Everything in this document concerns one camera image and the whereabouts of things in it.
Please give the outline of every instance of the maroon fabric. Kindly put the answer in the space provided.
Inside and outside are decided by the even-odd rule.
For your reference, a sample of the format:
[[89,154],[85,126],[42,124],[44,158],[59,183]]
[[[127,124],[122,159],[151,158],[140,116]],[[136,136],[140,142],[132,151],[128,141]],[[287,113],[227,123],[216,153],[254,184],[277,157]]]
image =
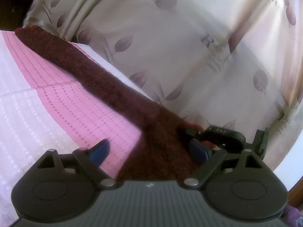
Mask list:
[[121,168],[118,180],[179,180],[197,169],[184,147],[188,137],[180,136],[179,132],[191,125],[40,27],[19,28],[15,33],[26,46],[72,74],[87,91],[142,130],[141,139]]

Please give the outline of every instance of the purple cloth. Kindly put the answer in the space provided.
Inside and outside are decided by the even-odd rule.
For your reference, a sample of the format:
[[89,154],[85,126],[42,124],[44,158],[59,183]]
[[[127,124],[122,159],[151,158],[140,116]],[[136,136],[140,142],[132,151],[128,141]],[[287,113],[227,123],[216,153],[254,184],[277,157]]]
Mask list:
[[286,205],[282,214],[282,220],[289,227],[303,227],[303,215],[300,211],[289,204]]

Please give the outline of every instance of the curtain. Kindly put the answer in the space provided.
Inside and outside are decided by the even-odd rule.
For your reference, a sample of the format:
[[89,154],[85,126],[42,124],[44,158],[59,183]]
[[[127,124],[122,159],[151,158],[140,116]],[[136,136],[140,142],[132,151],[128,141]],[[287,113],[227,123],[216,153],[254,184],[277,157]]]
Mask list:
[[38,24],[89,45],[190,123],[269,127],[274,170],[303,128],[302,0],[34,0]]

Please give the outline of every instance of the pink bedspread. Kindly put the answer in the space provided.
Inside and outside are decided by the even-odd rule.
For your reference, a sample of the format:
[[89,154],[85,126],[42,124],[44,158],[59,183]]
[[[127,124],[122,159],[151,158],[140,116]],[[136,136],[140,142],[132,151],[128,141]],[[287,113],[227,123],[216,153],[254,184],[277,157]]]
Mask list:
[[[140,92],[89,46],[75,46]],[[10,201],[13,186],[47,149],[71,153],[107,138],[111,152],[101,168],[115,177],[141,131],[14,32],[0,32],[0,62],[0,226],[8,226],[17,219]]]

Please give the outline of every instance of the black plastic device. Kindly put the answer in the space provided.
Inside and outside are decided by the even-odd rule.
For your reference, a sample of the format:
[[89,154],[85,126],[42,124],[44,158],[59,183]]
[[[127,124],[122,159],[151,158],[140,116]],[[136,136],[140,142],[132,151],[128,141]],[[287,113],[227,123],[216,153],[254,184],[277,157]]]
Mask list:
[[252,144],[216,126],[186,133],[201,166],[182,182],[115,182],[99,168],[110,151],[106,139],[67,155],[48,150],[13,188],[20,219],[12,226],[286,226],[287,190],[261,159],[267,130]]

